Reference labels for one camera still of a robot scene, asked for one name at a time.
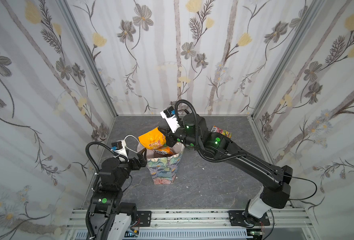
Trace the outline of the red yellow Fox's candy bag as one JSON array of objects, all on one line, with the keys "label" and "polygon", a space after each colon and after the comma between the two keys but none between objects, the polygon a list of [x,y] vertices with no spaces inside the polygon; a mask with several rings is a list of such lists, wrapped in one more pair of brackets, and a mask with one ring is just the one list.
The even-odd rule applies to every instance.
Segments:
[{"label": "red yellow Fox's candy bag", "polygon": [[163,157],[170,157],[175,154],[174,150],[171,147],[161,147],[158,149],[154,149],[153,152],[157,155],[163,156]]}]

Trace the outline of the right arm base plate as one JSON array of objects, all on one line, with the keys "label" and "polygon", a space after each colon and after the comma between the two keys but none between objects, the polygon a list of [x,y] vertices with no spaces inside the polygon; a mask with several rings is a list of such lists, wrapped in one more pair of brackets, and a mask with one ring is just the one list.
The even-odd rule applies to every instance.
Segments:
[{"label": "right arm base plate", "polygon": [[270,226],[270,220],[265,213],[262,218],[257,219],[253,216],[245,216],[244,211],[228,211],[229,221],[233,227],[254,228]]}]

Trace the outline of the yellow mango Lot100 bag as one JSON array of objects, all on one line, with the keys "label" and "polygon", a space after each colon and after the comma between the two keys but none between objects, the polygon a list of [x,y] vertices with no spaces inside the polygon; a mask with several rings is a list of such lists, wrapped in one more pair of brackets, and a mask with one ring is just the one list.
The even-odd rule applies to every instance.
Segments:
[{"label": "yellow mango Lot100 bag", "polygon": [[149,150],[160,149],[167,143],[166,137],[159,128],[155,128],[139,136],[139,142]]}]

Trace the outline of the floral white paper bag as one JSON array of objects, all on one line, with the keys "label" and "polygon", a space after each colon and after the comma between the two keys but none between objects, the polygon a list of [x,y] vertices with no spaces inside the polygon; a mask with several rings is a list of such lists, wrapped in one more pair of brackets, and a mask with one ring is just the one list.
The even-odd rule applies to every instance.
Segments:
[{"label": "floral white paper bag", "polygon": [[[136,138],[139,143],[137,153],[143,148],[145,148],[140,142],[139,137]],[[175,144],[171,147],[175,154],[170,157],[163,157],[157,155],[153,150],[147,149],[147,168],[150,170],[152,179],[155,184],[172,184],[176,178],[176,172],[178,169],[179,162],[183,155],[184,145],[181,143]]]}]

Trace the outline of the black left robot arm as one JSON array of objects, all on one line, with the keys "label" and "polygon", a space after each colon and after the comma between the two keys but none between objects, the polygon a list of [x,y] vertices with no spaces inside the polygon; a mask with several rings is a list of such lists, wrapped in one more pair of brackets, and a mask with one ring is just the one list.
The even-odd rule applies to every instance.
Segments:
[{"label": "black left robot arm", "polygon": [[[96,163],[90,153],[93,145],[102,146],[114,156]],[[138,171],[147,165],[147,149],[142,149],[134,158],[120,155],[112,148],[100,142],[90,142],[86,146],[86,155],[96,169],[96,179],[93,183],[93,194],[87,209],[85,222],[88,230],[88,240],[122,240],[127,231],[135,236],[140,231],[140,217],[135,203],[123,203],[123,185],[131,172]]]}]

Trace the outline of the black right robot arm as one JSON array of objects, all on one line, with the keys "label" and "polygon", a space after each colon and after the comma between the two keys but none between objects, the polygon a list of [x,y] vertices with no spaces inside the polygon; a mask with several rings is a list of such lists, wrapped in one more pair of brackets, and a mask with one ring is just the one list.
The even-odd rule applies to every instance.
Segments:
[{"label": "black right robot arm", "polygon": [[291,200],[290,182],[294,179],[289,166],[275,166],[247,152],[229,137],[210,132],[205,118],[199,116],[187,100],[178,100],[173,107],[161,111],[167,126],[160,129],[167,146],[181,143],[192,147],[206,161],[228,163],[249,174],[262,184],[259,193],[248,201],[244,211],[230,215],[231,223],[253,228],[267,218],[272,209],[283,209]]}]

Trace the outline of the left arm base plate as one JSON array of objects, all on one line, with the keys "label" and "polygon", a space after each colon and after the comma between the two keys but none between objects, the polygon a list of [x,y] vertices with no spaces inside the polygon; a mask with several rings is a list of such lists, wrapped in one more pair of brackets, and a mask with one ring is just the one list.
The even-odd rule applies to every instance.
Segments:
[{"label": "left arm base plate", "polygon": [[137,219],[135,220],[133,228],[150,227],[152,221],[151,211],[138,211]]}]

